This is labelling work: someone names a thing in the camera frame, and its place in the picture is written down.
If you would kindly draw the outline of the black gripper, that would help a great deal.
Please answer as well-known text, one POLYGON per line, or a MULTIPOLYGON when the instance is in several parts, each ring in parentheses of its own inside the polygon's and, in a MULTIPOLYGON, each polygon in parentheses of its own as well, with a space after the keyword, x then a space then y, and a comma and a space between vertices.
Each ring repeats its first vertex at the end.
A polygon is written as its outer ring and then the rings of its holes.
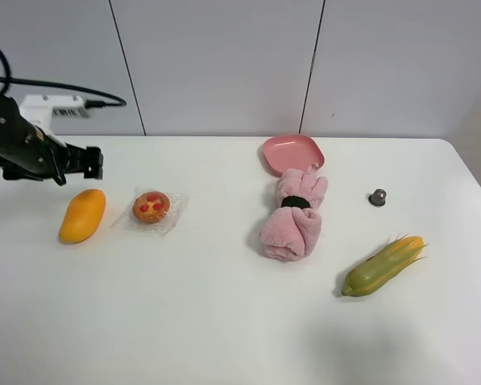
POLYGON ((23 118, 0 117, 0 170, 5 180, 52 179, 60 186, 65 174, 102 180, 103 154, 98 147, 62 146, 23 118))

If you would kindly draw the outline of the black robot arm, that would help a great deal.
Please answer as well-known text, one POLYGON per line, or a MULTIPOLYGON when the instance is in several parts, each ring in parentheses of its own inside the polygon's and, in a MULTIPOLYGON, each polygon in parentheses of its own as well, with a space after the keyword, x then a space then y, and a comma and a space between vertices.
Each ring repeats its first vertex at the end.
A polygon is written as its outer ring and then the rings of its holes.
POLYGON ((62 186, 66 175, 103 178, 98 147, 67 144, 51 131, 59 117, 88 117, 84 99, 66 95, 28 95, 21 103, 0 95, 0 170, 4 180, 53 180, 62 186))

